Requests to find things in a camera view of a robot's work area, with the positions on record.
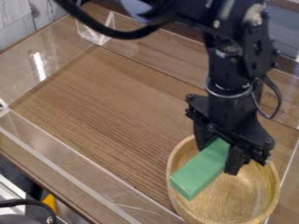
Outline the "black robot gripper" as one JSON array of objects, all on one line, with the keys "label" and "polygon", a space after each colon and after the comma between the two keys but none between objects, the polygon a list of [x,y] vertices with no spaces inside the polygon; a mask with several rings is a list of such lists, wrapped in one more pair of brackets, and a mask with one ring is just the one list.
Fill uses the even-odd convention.
[{"label": "black robot gripper", "polygon": [[251,85],[239,93],[211,87],[207,92],[207,96],[185,96],[185,115],[192,120],[199,151],[217,138],[229,144],[224,172],[236,176],[251,160],[259,165],[267,163],[276,144],[258,120],[263,85]]}]

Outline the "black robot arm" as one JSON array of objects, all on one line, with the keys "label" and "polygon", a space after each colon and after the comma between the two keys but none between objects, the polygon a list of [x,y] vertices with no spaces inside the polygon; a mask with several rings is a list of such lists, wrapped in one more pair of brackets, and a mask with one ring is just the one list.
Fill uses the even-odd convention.
[{"label": "black robot arm", "polygon": [[148,25],[169,20],[200,28],[208,53],[207,96],[188,94],[185,115],[203,151],[216,138],[228,142],[224,172],[243,165],[267,163],[275,139],[258,116],[275,113],[260,108],[263,87],[280,96],[267,72],[276,64],[278,49],[268,33],[268,0],[120,0],[131,17]]}]

